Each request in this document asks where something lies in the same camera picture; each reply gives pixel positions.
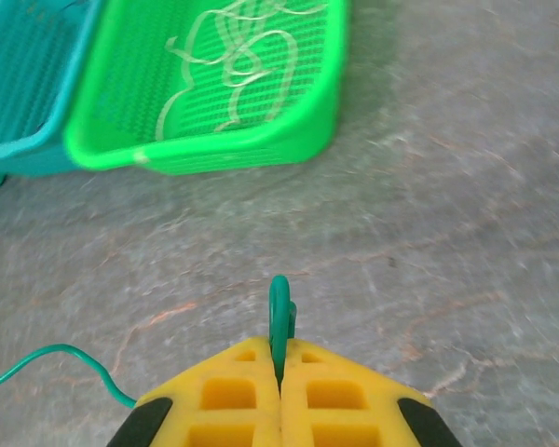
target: black rubber corner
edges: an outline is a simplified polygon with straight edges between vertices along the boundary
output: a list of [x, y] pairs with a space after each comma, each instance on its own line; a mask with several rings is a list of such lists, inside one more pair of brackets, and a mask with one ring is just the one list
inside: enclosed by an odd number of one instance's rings
[[135, 408], [107, 447], [149, 447], [171, 405], [170, 398], [158, 398]]
[[462, 447], [434, 408], [408, 398], [398, 405], [420, 447]]

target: basket mesh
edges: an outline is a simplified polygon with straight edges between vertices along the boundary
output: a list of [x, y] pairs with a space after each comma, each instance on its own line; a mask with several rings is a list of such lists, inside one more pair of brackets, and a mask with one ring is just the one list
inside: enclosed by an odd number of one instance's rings
[[[245, 0], [233, 12], [242, 17], [260, 16], [277, 1]], [[293, 13], [277, 11], [259, 24], [259, 20], [223, 16], [223, 29], [233, 39], [230, 44], [227, 37], [224, 40], [220, 35], [218, 15], [210, 13], [205, 17], [195, 38], [188, 39], [189, 46], [193, 42], [193, 58], [217, 60], [225, 53], [236, 54], [240, 42], [252, 40], [252, 45], [238, 50], [240, 56], [235, 56], [233, 70], [253, 71], [253, 58], [244, 51], [248, 48], [260, 60], [258, 70], [268, 72], [237, 92], [236, 87], [225, 82], [244, 82], [247, 74], [233, 74], [224, 81], [228, 69], [223, 61], [186, 64], [173, 52], [186, 48], [187, 36], [204, 11], [228, 7], [228, 0], [129, 0], [120, 10], [120, 17], [110, 18], [107, 25], [117, 28], [112, 33], [110, 60], [92, 112], [94, 123], [107, 123], [109, 129], [118, 129], [132, 135], [137, 143], [145, 143], [156, 139], [159, 117], [163, 139], [170, 139], [252, 128], [285, 113], [320, 72], [326, 31], [324, 1], [284, 1], [283, 8]], [[315, 12], [294, 14], [311, 10]], [[174, 36], [177, 38], [170, 45]], [[296, 52], [287, 38], [295, 42]], [[227, 51], [231, 42], [235, 42], [234, 50]], [[187, 82], [183, 65], [188, 66], [193, 86]], [[165, 104], [187, 88], [190, 89], [172, 103], [164, 121], [161, 117]]]
[[0, 0], [0, 143], [48, 120], [87, 0]]

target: green cable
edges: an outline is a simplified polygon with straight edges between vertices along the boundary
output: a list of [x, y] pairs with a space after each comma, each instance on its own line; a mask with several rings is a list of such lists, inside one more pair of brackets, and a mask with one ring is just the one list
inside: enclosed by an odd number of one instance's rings
[[107, 390], [110, 392], [110, 394], [114, 397], [114, 399], [116, 399], [121, 404], [126, 405], [127, 407], [130, 407], [130, 408], [134, 407], [134, 405], [137, 401], [135, 399], [131, 398], [130, 396], [127, 396], [126, 394], [124, 394], [120, 390], [120, 388], [118, 388], [116, 386], [116, 384], [114, 383], [114, 380], [110, 376], [110, 373], [103, 367], [103, 365], [99, 361], [97, 361], [92, 356], [90, 356], [86, 352], [82, 351], [78, 347], [74, 347], [74, 346], [71, 346], [71, 345], [64, 345], [64, 344], [48, 345], [48, 346], [44, 346], [44, 347], [40, 347], [39, 349], [36, 349], [31, 354], [29, 354], [29, 355], [23, 357], [21, 360], [19, 360], [17, 362], [17, 364], [15, 364], [15, 366], [10, 368], [4, 374], [0, 375], [0, 385], [2, 385], [6, 380], [11, 378], [13, 375], [18, 373], [20, 370], [22, 370], [25, 366], [27, 366], [28, 363], [30, 363], [33, 360], [38, 359], [42, 356], [45, 356], [46, 354], [51, 354], [52, 352], [65, 352], [67, 354], [72, 354], [73, 356], [77, 357], [78, 359], [83, 360], [91, 368], [93, 368], [95, 371], [97, 371], [99, 373], [100, 377], [102, 378], [103, 384], [105, 385]]

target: plastic basket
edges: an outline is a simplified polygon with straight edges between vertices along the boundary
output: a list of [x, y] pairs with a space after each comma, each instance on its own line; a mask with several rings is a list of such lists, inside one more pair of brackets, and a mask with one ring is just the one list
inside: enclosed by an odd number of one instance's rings
[[334, 134], [346, 36], [345, 0], [110, 0], [66, 147], [170, 174], [304, 161]]
[[0, 0], [0, 181], [79, 169], [64, 118], [102, 0]]

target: stone floor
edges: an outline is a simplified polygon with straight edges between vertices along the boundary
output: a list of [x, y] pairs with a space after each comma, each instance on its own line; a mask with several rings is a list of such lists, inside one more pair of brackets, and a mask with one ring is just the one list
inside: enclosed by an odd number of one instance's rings
[[[138, 397], [266, 331], [414, 386], [465, 447], [559, 446], [559, 0], [352, 0], [334, 144], [299, 166], [0, 189], [0, 372], [71, 343]], [[0, 387], [0, 446], [105, 445], [77, 359]]]

